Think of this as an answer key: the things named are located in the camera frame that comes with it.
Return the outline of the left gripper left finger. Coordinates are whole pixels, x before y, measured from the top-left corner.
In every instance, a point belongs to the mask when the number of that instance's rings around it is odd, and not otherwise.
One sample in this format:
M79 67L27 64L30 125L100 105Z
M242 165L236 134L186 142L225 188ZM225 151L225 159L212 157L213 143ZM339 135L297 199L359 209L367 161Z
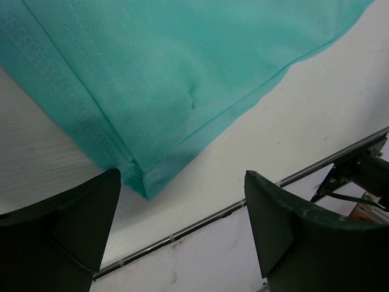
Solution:
M1 291L89 291L121 189L110 169L1 215Z

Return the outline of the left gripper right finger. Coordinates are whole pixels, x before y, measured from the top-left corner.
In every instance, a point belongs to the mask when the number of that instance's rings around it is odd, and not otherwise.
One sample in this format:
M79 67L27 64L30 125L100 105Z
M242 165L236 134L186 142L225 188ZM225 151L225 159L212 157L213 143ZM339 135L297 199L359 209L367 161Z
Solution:
M310 203L249 170L246 205L271 291L387 291L388 226Z

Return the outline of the teal t shirt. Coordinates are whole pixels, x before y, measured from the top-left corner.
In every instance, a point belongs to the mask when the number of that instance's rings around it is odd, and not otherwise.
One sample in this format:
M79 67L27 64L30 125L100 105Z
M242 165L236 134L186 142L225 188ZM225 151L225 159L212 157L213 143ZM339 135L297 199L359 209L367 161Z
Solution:
M369 1L2 1L1 66L153 199Z

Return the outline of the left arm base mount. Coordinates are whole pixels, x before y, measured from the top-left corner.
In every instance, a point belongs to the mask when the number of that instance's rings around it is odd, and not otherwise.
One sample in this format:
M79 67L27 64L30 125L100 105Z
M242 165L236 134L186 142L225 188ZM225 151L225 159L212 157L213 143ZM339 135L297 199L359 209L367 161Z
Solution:
M381 150L388 141L388 133L364 142L334 160L334 166L311 198L316 203L329 196L338 200L361 203L388 212L388 161ZM336 190L353 183L379 199L378 202L336 193Z

